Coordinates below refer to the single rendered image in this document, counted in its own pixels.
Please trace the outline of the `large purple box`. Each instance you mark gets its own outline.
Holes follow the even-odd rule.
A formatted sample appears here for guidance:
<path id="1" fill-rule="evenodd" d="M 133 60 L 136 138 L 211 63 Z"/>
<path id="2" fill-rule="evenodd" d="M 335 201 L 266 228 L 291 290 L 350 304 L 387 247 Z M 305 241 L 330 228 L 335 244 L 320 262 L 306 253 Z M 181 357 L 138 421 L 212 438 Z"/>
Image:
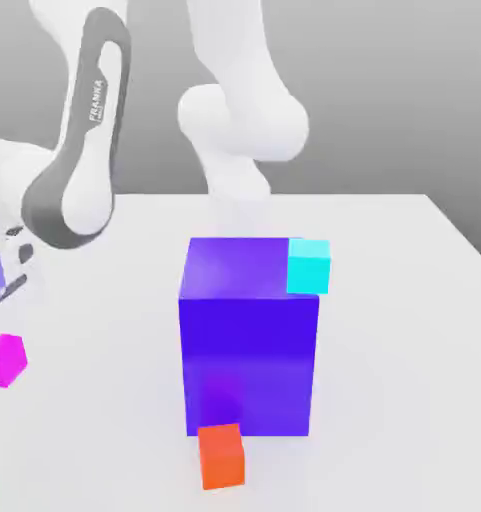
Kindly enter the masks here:
<path id="1" fill-rule="evenodd" d="M 178 299 L 188 435 L 308 435 L 319 299 L 288 293 L 287 267 L 285 238 L 191 238 Z"/>

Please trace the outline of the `small magenta cube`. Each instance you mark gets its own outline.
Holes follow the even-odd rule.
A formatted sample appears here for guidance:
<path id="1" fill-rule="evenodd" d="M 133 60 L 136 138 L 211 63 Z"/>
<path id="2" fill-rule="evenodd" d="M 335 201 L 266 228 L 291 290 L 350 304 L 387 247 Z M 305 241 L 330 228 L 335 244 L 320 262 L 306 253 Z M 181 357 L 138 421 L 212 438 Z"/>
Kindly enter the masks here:
<path id="1" fill-rule="evenodd" d="M 27 367 L 28 360 L 21 336 L 0 335 L 0 388 L 7 388 Z"/>

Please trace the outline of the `small cyan cube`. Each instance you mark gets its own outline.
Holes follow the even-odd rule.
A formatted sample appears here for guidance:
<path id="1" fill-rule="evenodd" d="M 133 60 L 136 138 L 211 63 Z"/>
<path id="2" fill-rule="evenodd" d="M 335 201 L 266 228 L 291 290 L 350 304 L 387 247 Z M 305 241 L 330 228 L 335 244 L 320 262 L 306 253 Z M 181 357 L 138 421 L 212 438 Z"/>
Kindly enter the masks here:
<path id="1" fill-rule="evenodd" d="M 329 292 L 331 250 L 328 240 L 290 238 L 287 292 L 325 295 Z"/>

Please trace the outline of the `small orange cube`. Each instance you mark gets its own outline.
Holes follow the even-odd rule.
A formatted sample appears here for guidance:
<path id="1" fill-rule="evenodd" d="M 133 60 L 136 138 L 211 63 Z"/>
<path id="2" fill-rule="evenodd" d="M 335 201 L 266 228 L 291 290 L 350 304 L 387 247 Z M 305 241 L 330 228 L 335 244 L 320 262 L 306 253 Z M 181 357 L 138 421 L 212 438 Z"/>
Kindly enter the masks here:
<path id="1" fill-rule="evenodd" d="M 204 490 L 245 484 L 245 452 L 238 424 L 200 427 L 198 444 Z"/>

